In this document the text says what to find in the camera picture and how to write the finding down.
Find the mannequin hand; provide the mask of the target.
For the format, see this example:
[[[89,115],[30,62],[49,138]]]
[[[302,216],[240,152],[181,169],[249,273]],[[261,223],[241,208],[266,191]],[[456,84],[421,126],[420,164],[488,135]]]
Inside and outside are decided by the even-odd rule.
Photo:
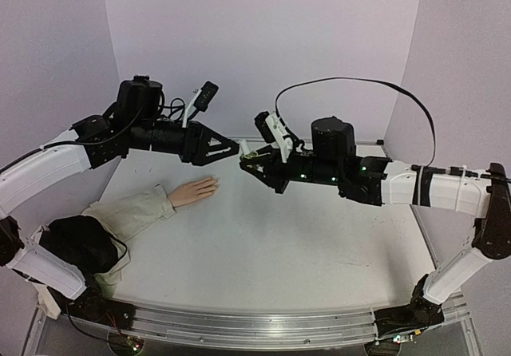
[[[174,208],[181,208],[215,195],[218,187],[217,178],[205,177],[175,188],[168,194],[168,200]]]

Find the white nail polish bottle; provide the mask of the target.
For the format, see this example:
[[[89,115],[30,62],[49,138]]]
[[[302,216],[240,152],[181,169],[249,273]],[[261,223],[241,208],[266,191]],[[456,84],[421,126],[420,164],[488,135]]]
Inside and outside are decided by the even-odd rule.
[[[247,154],[242,154],[240,156],[240,160],[241,161],[246,161],[246,160],[252,160],[254,158],[256,158],[259,154],[257,152],[249,152]]]

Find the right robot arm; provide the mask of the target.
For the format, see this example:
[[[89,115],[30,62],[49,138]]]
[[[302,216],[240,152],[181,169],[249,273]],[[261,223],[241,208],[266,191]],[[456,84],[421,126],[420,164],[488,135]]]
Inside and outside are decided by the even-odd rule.
[[[501,164],[487,170],[435,168],[380,156],[357,156],[355,130],[336,117],[311,124],[311,148],[300,148],[274,113],[255,119],[266,146],[241,140],[240,167],[276,193],[292,182],[335,186],[360,204],[405,204],[460,212],[474,218],[462,249],[418,284],[420,302],[442,305],[486,264],[510,255],[509,179]]]

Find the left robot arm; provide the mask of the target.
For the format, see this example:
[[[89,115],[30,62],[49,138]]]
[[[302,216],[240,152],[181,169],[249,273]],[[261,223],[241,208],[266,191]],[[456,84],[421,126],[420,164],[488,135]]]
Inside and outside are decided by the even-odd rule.
[[[76,174],[95,169],[129,150],[176,154],[184,163],[205,166],[234,156],[239,145],[189,113],[203,112],[218,88],[206,82],[177,121],[163,118],[163,86],[145,76],[121,82],[117,100],[101,115],[73,124],[54,140],[1,169],[1,265],[45,284],[75,302],[93,322],[108,313],[107,302],[87,290],[78,267],[20,235],[12,212],[40,192]]]

